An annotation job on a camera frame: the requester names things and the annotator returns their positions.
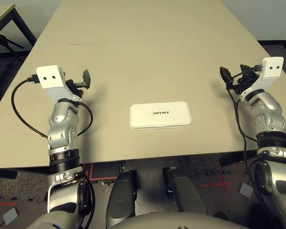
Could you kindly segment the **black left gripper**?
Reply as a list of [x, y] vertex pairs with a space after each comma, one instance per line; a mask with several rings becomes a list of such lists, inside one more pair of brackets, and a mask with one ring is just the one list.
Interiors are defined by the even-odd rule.
[[88, 71], [88, 69], [85, 69], [83, 71], [83, 82], [82, 83], [74, 83], [73, 80], [67, 80], [66, 81], [66, 85], [67, 87], [70, 89], [70, 91], [78, 96], [78, 97], [82, 97], [83, 95], [83, 90], [81, 90], [81, 88], [86, 88], [89, 89], [90, 85], [91, 85], [91, 77], [90, 77], [90, 73]]

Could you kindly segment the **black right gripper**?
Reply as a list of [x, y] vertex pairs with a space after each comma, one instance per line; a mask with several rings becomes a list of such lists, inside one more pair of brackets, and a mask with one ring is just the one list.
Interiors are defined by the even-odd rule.
[[254, 72], [254, 68], [241, 64], [241, 72], [235, 76], [231, 76], [229, 70], [225, 67], [220, 67], [220, 75], [225, 84], [232, 84], [230, 90], [236, 94], [241, 94], [258, 79], [258, 75]]

